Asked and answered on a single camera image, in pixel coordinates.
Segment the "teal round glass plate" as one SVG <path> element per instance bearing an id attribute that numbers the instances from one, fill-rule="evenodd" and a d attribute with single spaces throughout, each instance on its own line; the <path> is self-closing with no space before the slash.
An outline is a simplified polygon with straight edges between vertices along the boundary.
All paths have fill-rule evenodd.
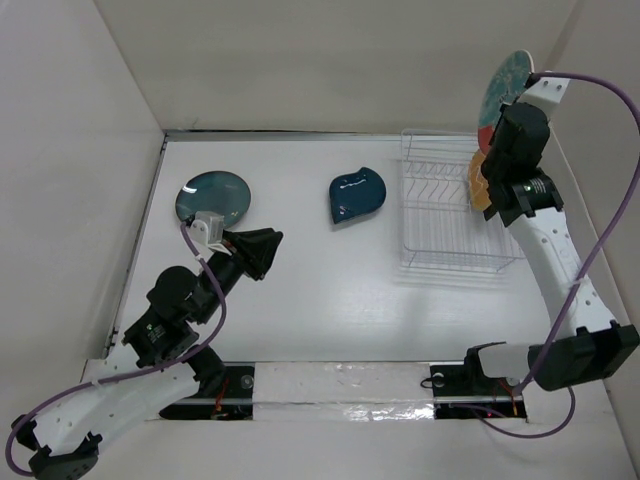
<path id="1" fill-rule="evenodd" d="M 190 179 L 178 192 L 175 212 L 186 221 L 196 212 L 214 212 L 224 217 L 224 226 L 231 228 L 247 213 L 251 190 L 240 176 L 228 171 L 208 171 Z"/>

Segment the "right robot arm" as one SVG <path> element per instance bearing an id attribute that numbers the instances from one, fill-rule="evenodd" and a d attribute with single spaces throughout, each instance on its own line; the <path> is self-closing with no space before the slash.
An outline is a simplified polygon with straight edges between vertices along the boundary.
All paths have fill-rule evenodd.
<path id="1" fill-rule="evenodd" d="M 462 381 L 484 393 L 498 378 L 535 381 L 555 391 L 612 376 L 639 345 L 632 325 L 620 325 L 581 269 L 564 203 L 538 164 L 550 137 L 549 121 L 527 103 L 503 107 L 481 165 L 490 205 L 516 240 L 544 299 L 551 330 L 542 344 L 498 342 L 472 347 Z"/>

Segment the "red teal floral plate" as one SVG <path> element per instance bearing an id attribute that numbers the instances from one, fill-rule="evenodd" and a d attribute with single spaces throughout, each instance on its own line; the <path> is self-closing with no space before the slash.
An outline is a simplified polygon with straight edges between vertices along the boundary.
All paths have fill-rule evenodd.
<path id="1" fill-rule="evenodd" d="M 533 71 L 533 58 L 522 49 L 508 55 L 495 70 L 485 90 L 477 123 L 478 146 L 484 155 L 489 152 L 502 105 L 512 104 L 524 92 Z"/>

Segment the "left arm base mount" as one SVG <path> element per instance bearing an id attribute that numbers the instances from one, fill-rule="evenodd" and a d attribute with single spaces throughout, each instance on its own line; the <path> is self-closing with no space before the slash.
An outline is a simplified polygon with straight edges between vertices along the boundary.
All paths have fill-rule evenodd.
<path id="1" fill-rule="evenodd" d="M 171 421 L 244 421 L 253 419 L 254 363 L 232 363 L 220 386 L 213 393 L 182 399 L 159 412 Z"/>

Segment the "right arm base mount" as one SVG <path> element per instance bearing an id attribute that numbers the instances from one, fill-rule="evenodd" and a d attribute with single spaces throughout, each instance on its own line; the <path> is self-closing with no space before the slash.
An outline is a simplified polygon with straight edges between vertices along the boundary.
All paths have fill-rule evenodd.
<path id="1" fill-rule="evenodd" d="M 432 364 L 420 386 L 431 391 L 437 420 L 527 418 L 505 379 L 473 379 L 463 364 Z"/>

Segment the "orange woven square plate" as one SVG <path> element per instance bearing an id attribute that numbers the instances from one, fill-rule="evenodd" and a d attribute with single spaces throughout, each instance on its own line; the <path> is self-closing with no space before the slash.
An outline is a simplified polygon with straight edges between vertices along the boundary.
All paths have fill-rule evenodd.
<path id="1" fill-rule="evenodd" d="M 468 168 L 470 203 L 477 211 L 485 211 L 491 206 L 491 200 L 488 193 L 488 182 L 481 171 L 484 160 L 485 155 L 481 150 L 477 150 L 474 153 Z"/>

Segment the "dark blue leaf plate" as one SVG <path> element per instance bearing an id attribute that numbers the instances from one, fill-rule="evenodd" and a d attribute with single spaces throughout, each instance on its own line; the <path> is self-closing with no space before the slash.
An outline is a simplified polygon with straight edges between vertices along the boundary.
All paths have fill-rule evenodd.
<path id="1" fill-rule="evenodd" d="M 332 229 L 376 214 L 387 198 L 387 187 L 379 173 L 368 167 L 335 177 L 328 187 Z"/>

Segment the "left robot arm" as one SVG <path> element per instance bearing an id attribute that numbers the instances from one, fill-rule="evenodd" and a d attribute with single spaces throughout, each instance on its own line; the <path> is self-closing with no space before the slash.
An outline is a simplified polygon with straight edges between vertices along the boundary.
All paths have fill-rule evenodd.
<path id="1" fill-rule="evenodd" d="M 27 478 L 80 479 L 130 428 L 185 397 L 216 394 L 226 367 L 211 343 L 226 321 L 226 297 L 243 276 L 265 278 L 283 238 L 272 228 L 225 231 L 224 249 L 204 258 L 186 237 L 200 273 L 162 271 L 147 310 L 92 378 L 14 420 L 4 451 L 9 469 Z"/>

